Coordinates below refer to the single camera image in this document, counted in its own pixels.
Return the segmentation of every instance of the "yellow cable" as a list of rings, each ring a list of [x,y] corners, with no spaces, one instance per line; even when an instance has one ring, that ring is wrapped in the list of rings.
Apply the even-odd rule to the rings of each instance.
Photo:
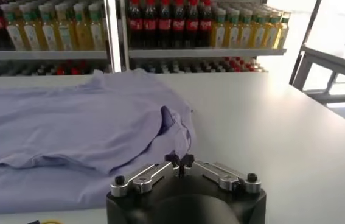
[[[46,221],[41,222],[41,224],[63,224],[63,223],[56,220],[46,220]]]

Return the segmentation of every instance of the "shelf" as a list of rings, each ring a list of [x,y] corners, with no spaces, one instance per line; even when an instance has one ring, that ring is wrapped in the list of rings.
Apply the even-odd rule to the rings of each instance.
[[[155,49],[129,50],[130,58],[204,58],[204,57],[254,57],[283,55],[286,49]]]
[[[106,51],[0,51],[0,60],[107,59]]]

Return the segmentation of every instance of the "yellow bottle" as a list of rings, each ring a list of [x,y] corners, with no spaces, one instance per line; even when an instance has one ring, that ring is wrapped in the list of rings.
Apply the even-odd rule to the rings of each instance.
[[[100,7],[98,4],[91,4],[88,6],[88,10],[91,18],[91,34],[94,42],[94,49],[96,51],[106,50],[106,36],[102,27]]]
[[[77,37],[75,32],[75,24],[69,17],[67,3],[55,6],[58,21],[58,31],[64,51],[78,50]]]
[[[212,47],[222,47],[223,39],[225,35],[225,15],[226,11],[223,9],[217,10],[217,22],[212,30]]]
[[[242,23],[239,25],[239,35],[237,37],[240,48],[248,48],[249,36],[251,35],[251,17],[252,11],[243,9]]]
[[[27,41],[23,24],[16,20],[15,12],[10,4],[1,5],[1,9],[6,18],[6,29],[13,41],[14,47],[17,51],[29,51],[30,45]]]
[[[284,43],[286,41],[286,37],[288,34],[288,21],[290,20],[290,12],[284,12],[283,13],[283,18],[281,20],[281,28],[278,31],[277,37],[276,37],[276,41],[274,44],[274,48],[276,49],[283,49],[284,47]]]
[[[275,41],[280,30],[280,21],[281,15],[277,12],[272,12],[270,20],[264,25],[265,31],[261,44],[263,48],[274,48]]]
[[[237,48],[239,45],[237,42],[237,37],[239,36],[239,15],[240,11],[234,9],[231,11],[229,23],[226,25],[223,47]]]
[[[82,51],[90,51],[94,49],[92,42],[91,29],[85,16],[84,5],[78,3],[74,5],[76,17],[76,36],[79,43],[79,49]]]
[[[52,13],[48,5],[38,6],[40,15],[43,19],[43,31],[45,40],[50,51],[62,51],[63,44],[61,43],[60,34],[58,32],[57,23],[52,20]]]
[[[29,41],[30,48],[33,51],[45,51],[47,44],[41,24],[37,21],[37,16],[32,11],[30,4],[21,5],[24,18],[24,30]]]
[[[260,48],[263,37],[264,37],[264,24],[267,18],[267,12],[264,11],[258,11],[257,12],[257,18],[256,23],[252,25],[252,31],[251,35],[249,37],[249,43],[248,46],[250,48]]]

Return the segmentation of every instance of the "screw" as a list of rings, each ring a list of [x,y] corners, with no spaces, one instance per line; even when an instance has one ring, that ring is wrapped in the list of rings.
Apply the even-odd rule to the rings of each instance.
[[[257,175],[254,173],[249,173],[246,179],[248,180],[248,182],[251,182],[251,183],[256,182]]]
[[[115,178],[116,185],[123,185],[125,182],[125,177],[120,175]]]

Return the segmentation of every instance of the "store display shelf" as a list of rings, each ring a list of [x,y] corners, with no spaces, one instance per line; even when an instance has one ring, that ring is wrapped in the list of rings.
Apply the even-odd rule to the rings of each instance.
[[[0,51],[0,60],[107,59],[106,51]]]
[[[286,49],[149,49],[129,50],[130,58],[205,58],[283,55]]]

